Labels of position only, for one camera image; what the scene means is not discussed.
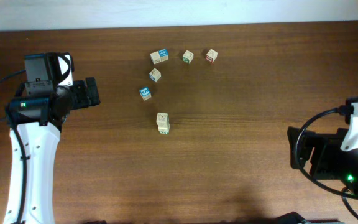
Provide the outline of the blue label wooden block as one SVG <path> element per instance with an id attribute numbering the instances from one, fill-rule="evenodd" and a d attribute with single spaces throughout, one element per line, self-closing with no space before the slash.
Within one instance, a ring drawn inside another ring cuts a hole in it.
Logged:
<path id="1" fill-rule="evenodd" d="M 168 126 L 169 117 L 167 113 L 157 113 L 156 123 L 158 126 Z"/>

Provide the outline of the yellow letter wooden block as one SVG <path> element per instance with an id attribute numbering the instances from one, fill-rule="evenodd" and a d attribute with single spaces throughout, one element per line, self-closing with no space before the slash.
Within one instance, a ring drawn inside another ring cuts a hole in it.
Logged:
<path id="1" fill-rule="evenodd" d="M 169 125 L 169 124 L 158 126 L 158 130 L 159 130 L 159 131 L 162 131 L 162 132 L 169 131 L 169 129 L 170 129 L 170 125 Z"/>

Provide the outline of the green label wooden block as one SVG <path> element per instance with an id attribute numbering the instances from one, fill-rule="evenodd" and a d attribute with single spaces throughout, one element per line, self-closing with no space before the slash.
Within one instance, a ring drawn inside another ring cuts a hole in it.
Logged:
<path id="1" fill-rule="evenodd" d="M 158 127 L 158 131 L 160 134 L 169 134 L 170 128 L 169 127 Z"/>

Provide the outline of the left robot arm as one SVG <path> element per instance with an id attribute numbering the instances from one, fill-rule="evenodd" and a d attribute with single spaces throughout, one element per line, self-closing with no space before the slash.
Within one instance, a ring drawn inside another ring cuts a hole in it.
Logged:
<path id="1" fill-rule="evenodd" d="M 93 77 L 74 80 L 68 52 L 26 55 L 26 82 L 5 108 L 12 166 L 4 223 L 54 223 L 53 168 L 62 126 L 73 110 L 100 104 Z"/>

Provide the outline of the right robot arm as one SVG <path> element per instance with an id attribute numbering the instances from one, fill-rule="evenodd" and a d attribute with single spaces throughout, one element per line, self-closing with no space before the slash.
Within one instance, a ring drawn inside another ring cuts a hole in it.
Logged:
<path id="1" fill-rule="evenodd" d="M 343 116 L 348 127 L 339 128 L 334 134 L 308 130 L 315 121 L 330 114 Z M 287 136 L 291 168 L 323 190 L 340 196 L 358 219 L 348 202 L 358 200 L 358 96 L 313 116 L 301 128 L 289 127 Z"/>

